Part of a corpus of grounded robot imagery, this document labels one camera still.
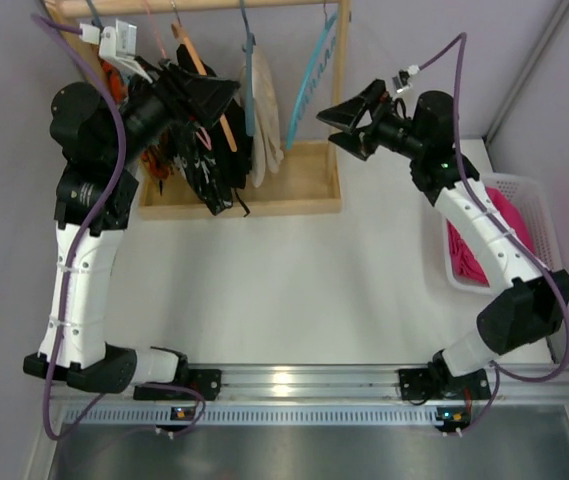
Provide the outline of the grey-blue hanger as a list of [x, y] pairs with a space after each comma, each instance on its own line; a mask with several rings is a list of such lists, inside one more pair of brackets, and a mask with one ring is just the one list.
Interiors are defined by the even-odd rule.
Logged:
[[245, 27], [245, 43], [243, 51], [245, 53], [245, 129], [249, 137], [255, 134], [255, 106], [253, 95], [253, 51], [255, 46], [255, 37], [251, 30], [247, 16], [246, 2], [239, 1], [239, 8]]

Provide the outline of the beige trousers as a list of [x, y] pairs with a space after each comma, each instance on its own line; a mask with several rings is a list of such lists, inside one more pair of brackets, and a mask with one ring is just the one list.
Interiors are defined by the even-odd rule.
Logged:
[[263, 51], [255, 46], [251, 61], [254, 135], [249, 178], [258, 188], [266, 172], [276, 174], [284, 158], [279, 109], [269, 63]]

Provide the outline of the light blue hanger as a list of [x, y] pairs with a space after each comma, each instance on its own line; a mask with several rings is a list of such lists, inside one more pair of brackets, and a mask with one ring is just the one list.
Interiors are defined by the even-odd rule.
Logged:
[[293, 147], [299, 124], [304, 119], [315, 90], [321, 83], [324, 72], [336, 48], [339, 11], [335, 10], [330, 14], [328, 12], [327, 1], [322, 2], [322, 8], [324, 15], [323, 29], [309, 58], [297, 92], [285, 138], [286, 150], [290, 150]]

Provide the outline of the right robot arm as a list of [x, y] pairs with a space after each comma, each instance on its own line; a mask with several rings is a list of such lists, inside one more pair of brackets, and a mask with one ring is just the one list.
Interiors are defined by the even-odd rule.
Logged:
[[402, 107], [385, 82], [375, 80], [316, 117], [333, 128], [332, 144], [362, 161], [380, 147], [407, 158], [416, 188], [480, 263], [493, 300], [478, 314], [473, 331], [428, 364], [433, 386], [446, 393], [497, 358], [569, 329], [569, 273], [550, 270], [508, 228], [461, 152], [454, 96], [426, 91], [412, 116]]

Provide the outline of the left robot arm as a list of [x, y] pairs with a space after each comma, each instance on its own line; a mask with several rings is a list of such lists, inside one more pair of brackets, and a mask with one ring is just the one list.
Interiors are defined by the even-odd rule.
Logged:
[[128, 167], [171, 127], [214, 126], [238, 88], [167, 62], [149, 79], [135, 77], [122, 105], [88, 82], [55, 95], [50, 135], [66, 160], [54, 212], [57, 272], [46, 333], [24, 358], [25, 374], [98, 394], [178, 381], [187, 364], [182, 354], [105, 340], [112, 268], [138, 187]]

